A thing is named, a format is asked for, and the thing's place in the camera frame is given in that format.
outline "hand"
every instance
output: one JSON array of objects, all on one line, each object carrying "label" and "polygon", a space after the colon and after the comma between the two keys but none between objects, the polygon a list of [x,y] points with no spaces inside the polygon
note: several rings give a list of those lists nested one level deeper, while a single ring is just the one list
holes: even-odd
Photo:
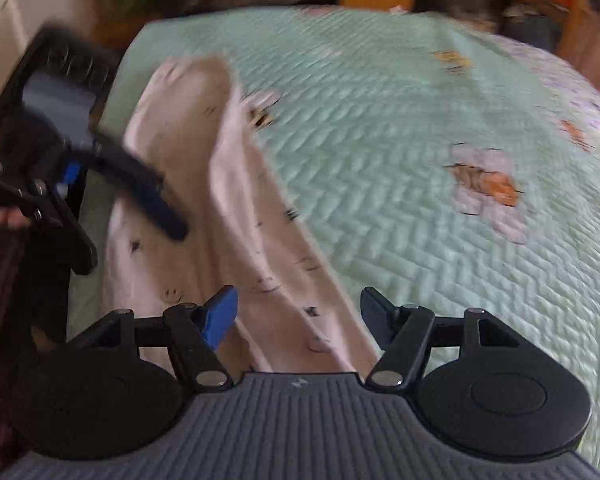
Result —
[{"label": "hand", "polygon": [[17,230],[30,226],[31,220],[24,216],[17,207],[0,207],[0,227]]},{"label": "hand", "polygon": [[24,216],[17,207],[0,207],[0,227],[17,230],[30,226],[31,220]]}]

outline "quilted bedspread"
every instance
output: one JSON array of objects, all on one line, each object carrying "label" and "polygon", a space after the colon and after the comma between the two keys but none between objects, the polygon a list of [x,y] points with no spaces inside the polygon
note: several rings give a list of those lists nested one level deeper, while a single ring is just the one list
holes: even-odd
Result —
[{"label": "quilted bedspread", "polygon": [[[282,91],[258,139],[348,293],[371,285],[395,304],[500,317],[585,383],[580,451],[600,469],[600,96],[543,83],[515,49],[427,15],[161,22],[127,52],[103,127],[122,134],[167,56],[222,52],[248,91]],[[111,197],[90,175],[81,221],[99,243]],[[99,301],[93,280],[72,284],[70,332]]]}]

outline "bed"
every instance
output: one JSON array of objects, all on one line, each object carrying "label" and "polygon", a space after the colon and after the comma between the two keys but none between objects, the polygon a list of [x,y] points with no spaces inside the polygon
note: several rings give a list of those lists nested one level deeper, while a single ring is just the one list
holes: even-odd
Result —
[{"label": "bed", "polygon": [[[122,137],[166,57],[218,52],[248,91],[282,92],[258,143],[353,301],[374,286],[500,317],[586,385],[580,452],[600,469],[600,95],[551,54],[439,16],[248,9],[145,27],[101,126]],[[458,169],[476,160],[500,178],[480,184],[490,205]],[[113,200],[90,173],[80,222],[100,254]],[[69,338],[100,316],[102,273],[72,276]]]}]

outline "ribbed plastic surface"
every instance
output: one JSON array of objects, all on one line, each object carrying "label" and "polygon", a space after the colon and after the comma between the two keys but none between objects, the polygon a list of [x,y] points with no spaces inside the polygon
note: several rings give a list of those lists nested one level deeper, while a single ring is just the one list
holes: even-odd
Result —
[{"label": "ribbed plastic surface", "polygon": [[248,374],[199,396],[150,446],[102,462],[30,453],[0,480],[576,480],[600,475],[576,454],[496,464],[431,436],[401,397],[353,374]]}]

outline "blue clip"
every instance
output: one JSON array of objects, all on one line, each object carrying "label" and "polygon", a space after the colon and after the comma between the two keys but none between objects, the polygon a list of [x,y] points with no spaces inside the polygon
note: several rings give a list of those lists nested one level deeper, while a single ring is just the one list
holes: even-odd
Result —
[{"label": "blue clip", "polygon": [[204,305],[205,327],[201,330],[206,344],[216,350],[238,314],[238,293],[231,285],[225,285]]},{"label": "blue clip", "polygon": [[62,178],[62,183],[67,184],[68,186],[72,186],[78,175],[80,174],[80,164],[77,162],[69,162],[66,169],[64,170],[64,177]]}]

